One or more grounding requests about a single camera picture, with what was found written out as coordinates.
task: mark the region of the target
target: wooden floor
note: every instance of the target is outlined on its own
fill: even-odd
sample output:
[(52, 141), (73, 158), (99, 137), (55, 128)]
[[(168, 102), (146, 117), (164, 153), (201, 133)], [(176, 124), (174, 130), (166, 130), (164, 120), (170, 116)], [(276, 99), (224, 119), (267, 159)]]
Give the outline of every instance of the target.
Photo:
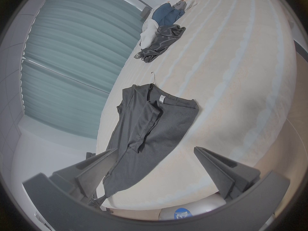
[[(308, 63), (298, 53), (296, 60), (296, 89), (288, 118), (274, 144), (255, 166), (261, 177), (275, 170), (291, 181), (276, 216), (294, 195), (308, 167)], [(114, 215), (140, 220), (158, 220), (159, 213), (160, 210), (113, 210)]]

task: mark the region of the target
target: curtain fold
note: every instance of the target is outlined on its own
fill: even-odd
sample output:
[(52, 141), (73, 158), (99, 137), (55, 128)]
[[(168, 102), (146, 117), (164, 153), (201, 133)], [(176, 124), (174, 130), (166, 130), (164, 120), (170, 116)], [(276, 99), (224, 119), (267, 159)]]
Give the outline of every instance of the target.
[(25, 114), (96, 138), (108, 94), (140, 38), (140, 13), (124, 0), (46, 0), (24, 50)]

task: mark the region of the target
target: white clothing label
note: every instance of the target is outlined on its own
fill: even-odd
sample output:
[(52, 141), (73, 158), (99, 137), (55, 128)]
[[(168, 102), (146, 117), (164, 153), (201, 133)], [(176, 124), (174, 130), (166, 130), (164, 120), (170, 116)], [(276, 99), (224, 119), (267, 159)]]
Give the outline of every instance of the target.
[(160, 95), (159, 101), (160, 101), (161, 103), (164, 103), (165, 97), (166, 97), (166, 96)]

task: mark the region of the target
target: bed sheet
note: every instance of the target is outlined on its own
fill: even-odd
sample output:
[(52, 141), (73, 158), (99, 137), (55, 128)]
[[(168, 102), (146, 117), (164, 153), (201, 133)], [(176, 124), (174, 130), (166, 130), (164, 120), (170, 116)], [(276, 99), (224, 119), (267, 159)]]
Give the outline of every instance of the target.
[[(196, 0), (177, 22), (183, 36), (151, 63), (135, 59), (139, 42), (107, 99), (96, 152), (118, 122), (122, 89), (156, 83), (195, 99), (197, 118), (178, 146), (144, 179), (103, 206), (153, 210), (197, 201), (217, 191), (193, 153), (200, 146), (254, 166), (277, 138), (290, 109), (296, 56), (278, 0)], [(97, 188), (98, 197), (103, 185)]]

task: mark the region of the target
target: blue circular sticker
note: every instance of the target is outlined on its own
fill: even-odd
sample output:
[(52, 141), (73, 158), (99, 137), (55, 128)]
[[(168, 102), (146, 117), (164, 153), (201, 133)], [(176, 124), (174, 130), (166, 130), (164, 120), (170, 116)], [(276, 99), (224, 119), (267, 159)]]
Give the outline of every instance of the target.
[(193, 215), (190, 213), (190, 211), (185, 209), (185, 208), (179, 208), (174, 213), (174, 219), (175, 220), (188, 218), (188, 217), (192, 217), (192, 216)]

